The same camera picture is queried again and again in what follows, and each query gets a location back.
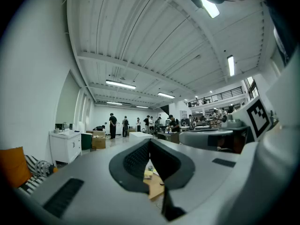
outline floor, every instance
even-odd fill
[[[121,144],[127,143],[127,142],[129,142],[129,137],[128,136],[127,137],[122,137],[122,135],[116,135],[116,138],[112,139],[112,140],[110,140],[109,136],[107,136],[105,146],[106,146],[106,148],[110,148],[110,147],[113,147],[113,146],[116,146],[116,145],[121,145]],[[89,149],[82,150],[82,155],[85,155],[85,154],[88,154],[88,153],[90,153]],[[161,195],[155,201],[151,202],[149,200],[149,202],[151,202],[155,206],[155,208],[157,208],[157,210],[159,212],[161,212],[161,209],[163,207],[163,200],[164,200],[164,196]]]

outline black railing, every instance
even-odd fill
[[[241,94],[243,94],[242,87],[238,87],[238,88],[231,89],[231,90],[228,90],[228,91],[225,91],[225,92],[221,92],[221,93],[218,93],[218,94],[211,95],[209,97],[196,99],[194,101],[187,102],[185,104],[188,107],[195,107],[195,106],[200,106],[200,105],[204,105],[204,104],[208,104],[208,103],[218,102],[220,100],[224,100],[226,98],[231,98],[231,97],[241,95]]]

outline orange pillow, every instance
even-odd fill
[[[26,164],[23,147],[0,150],[0,169],[14,188],[18,188],[32,177]]]

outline green bin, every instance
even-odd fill
[[[81,149],[87,150],[92,148],[92,133],[81,133]]]

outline pants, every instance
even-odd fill
[[[149,134],[149,125],[148,126],[145,125],[145,127],[146,127],[146,133]]]
[[[116,127],[110,126],[111,138],[116,138]]]
[[[124,127],[123,127],[123,133],[122,133],[123,137],[127,137],[127,131],[125,131]]]

